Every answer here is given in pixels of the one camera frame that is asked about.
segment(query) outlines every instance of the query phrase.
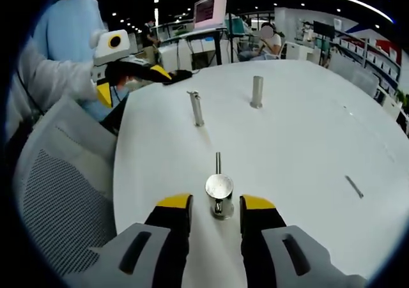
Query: metal peg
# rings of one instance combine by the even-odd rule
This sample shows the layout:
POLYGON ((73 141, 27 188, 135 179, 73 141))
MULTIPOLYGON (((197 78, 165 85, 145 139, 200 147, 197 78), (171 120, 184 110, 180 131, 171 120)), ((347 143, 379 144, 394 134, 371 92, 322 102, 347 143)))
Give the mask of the metal peg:
POLYGON ((262 108, 263 104, 261 99, 263 97, 263 77, 254 76, 253 77, 253 97, 250 102, 250 106, 253 108, 262 108))
POLYGON ((190 101, 192 102, 192 108, 193 108, 193 115, 194 115, 194 121, 196 126, 203 126, 204 121, 203 121, 203 116, 202 116, 202 108, 200 107, 200 96, 197 91, 187 91, 187 93, 190 95, 190 101))
POLYGON ((216 153, 216 174, 210 176, 204 189, 209 197, 210 211, 218 220, 226 220, 233 216, 233 181, 222 174, 220 152, 216 153))
POLYGON ((358 186, 353 182, 353 180, 348 175, 345 175, 345 178, 351 184, 352 188, 358 194, 359 198, 363 198, 364 194, 359 190, 358 186))
POLYGON ((222 160, 220 159, 220 152, 216 152, 216 174, 222 174, 222 160))

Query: shelf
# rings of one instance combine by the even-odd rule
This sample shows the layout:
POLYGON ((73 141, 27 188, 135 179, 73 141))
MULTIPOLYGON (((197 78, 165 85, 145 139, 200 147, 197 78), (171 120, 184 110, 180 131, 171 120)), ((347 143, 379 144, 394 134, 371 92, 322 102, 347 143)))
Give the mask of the shelf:
POLYGON ((339 34, 343 34, 343 35, 345 35, 345 36, 348 36, 348 37, 350 37, 350 38, 352 38, 352 39, 355 39, 355 40, 358 40, 358 41, 360 41, 360 42, 367 43, 367 44, 368 44, 368 47, 370 47, 371 49, 374 49, 377 53, 381 54, 383 57, 385 57, 386 59, 388 59, 391 63, 393 63, 393 64, 394 64, 395 66, 397 66, 399 69, 401 68, 401 66, 399 66, 395 61, 392 60, 392 58, 389 57, 389 55, 385 55, 385 53, 383 53, 382 51, 380 51, 377 47, 374 47, 373 45, 369 44, 369 42, 368 42, 367 39, 360 39, 360 38, 357 38, 357 37, 355 37, 355 36, 352 36, 351 34, 344 33, 343 31, 337 31, 337 30, 335 30, 335 32, 337 32, 337 33, 339 33, 339 34))
POLYGON ((391 63, 393 63, 395 66, 397 66, 399 69, 401 66, 399 66, 395 61, 392 60, 388 55, 385 55, 385 53, 381 52, 378 48, 374 47, 373 45, 368 43, 368 47, 371 49, 374 49, 377 53, 381 54, 383 57, 387 58, 391 63))
POLYGON ((347 50, 349 53, 354 54, 354 56, 357 56, 357 57, 359 57, 359 58, 361 58, 361 59, 364 58, 363 56, 359 55, 358 53, 356 53, 356 52, 350 50, 348 47, 343 47, 341 44, 338 44, 338 43, 335 43, 335 42, 332 42, 332 41, 330 41, 330 44, 334 44, 334 45, 336 45, 336 46, 337 46, 338 48, 340 48, 340 49, 347 50))
POLYGON ((337 30, 335 30, 335 32, 336 32, 336 33, 339 33, 339 34, 343 34, 343 35, 348 36, 348 37, 350 37, 350 38, 352 38, 352 39, 355 39, 355 40, 357 40, 357 41, 360 41, 360 42, 365 43, 365 40, 364 40, 364 39, 357 38, 357 37, 355 37, 355 36, 352 36, 351 34, 348 34, 348 33, 343 32, 343 31, 337 31, 337 30))
POLYGON ((392 77, 390 77, 390 75, 388 73, 385 72, 385 70, 383 70, 382 68, 380 68, 379 66, 377 66, 375 63, 373 63, 372 61, 366 59, 367 63, 369 63, 371 66, 373 66, 376 70, 380 70, 380 72, 382 74, 384 74, 385 79, 387 79, 389 81, 389 83, 393 82, 394 86, 392 86, 392 88, 394 88, 395 90, 398 87, 398 82, 397 80, 393 79, 392 77))

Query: round white table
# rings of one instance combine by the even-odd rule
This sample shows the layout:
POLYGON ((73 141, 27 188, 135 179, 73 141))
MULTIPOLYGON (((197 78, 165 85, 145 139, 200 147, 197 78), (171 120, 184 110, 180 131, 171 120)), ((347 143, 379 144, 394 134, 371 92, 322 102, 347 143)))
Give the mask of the round white table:
POLYGON ((183 192, 194 195, 184 287, 247 286, 238 205, 245 193, 273 202, 342 272, 369 279, 408 223, 409 140, 368 95, 310 62, 206 68, 130 94, 115 157, 117 232, 183 192), (261 109, 249 105, 254 75, 264 77, 261 109), (186 93, 193 90, 201 97, 200 128, 186 93), (235 213, 226 221, 211 216, 205 194, 217 151, 235 184, 235 213))

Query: white chair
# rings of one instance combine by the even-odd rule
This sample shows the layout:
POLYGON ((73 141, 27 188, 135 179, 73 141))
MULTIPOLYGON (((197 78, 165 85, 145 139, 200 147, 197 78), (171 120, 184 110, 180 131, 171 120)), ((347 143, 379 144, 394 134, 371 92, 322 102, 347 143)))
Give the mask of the white chair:
POLYGON ((287 44, 287 42, 282 43, 280 51, 277 55, 273 55, 273 54, 265 54, 267 60, 274 60, 274 59, 281 59, 281 54, 282 54, 282 50, 284 50, 284 46, 287 44))
POLYGON ((371 98, 375 97, 379 79, 371 72, 363 68, 357 68, 353 71, 351 82, 363 90, 363 92, 365 92, 371 98))
POLYGON ((18 210, 60 276, 90 267, 98 259, 90 248, 116 236, 115 147, 114 135, 64 97, 38 122, 21 152, 13 179, 18 210))

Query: black cable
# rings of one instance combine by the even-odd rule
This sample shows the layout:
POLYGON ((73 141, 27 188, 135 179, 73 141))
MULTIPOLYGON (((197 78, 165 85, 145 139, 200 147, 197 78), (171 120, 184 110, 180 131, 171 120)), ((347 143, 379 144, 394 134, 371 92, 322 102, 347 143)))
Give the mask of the black cable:
POLYGON ((178 70, 179 70, 180 69, 179 40, 176 42, 176 62, 178 64, 178 70))
POLYGON ((114 92, 115 92, 116 98, 118 99, 118 102, 121 103, 121 99, 118 96, 118 92, 116 92, 116 87, 114 87, 114 92))
POLYGON ((40 108, 40 106, 37 104, 37 102, 34 101, 34 98, 31 96, 30 92, 28 92, 27 87, 24 85, 24 82, 23 82, 23 80, 21 79, 21 76, 20 76, 20 72, 17 70, 16 73, 17 73, 17 76, 19 77, 21 86, 23 87, 24 91, 26 92, 28 98, 31 100, 31 102, 33 103, 34 107, 37 108, 37 110, 40 112, 40 114, 41 114, 42 116, 44 116, 44 111, 40 108))
POLYGON ((210 62, 209 62, 209 64, 207 65, 207 68, 212 64, 212 61, 213 61, 213 59, 215 59, 215 56, 216 56, 216 51, 215 51, 215 53, 213 54, 213 57, 210 59, 210 62))
POLYGON ((193 51, 193 46, 192 46, 192 44, 191 44, 191 42, 190 42, 190 40, 186 40, 186 42, 187 42, 187 47, 190 49, 190 52, 192 53, 192 62, 194 63, 194 66, 196 66, 196 61, 195 61, 195 59, 194 59, 194 51, 193 51))
POLYGON ((230 39, 228 38, 228 45, 227 45, 227 47, 226 47, 226 52, 228 53, 229 63, 231 63, 231 61, 230 61, 230 54, 229 54, 229 48, 230 48, 230 39))

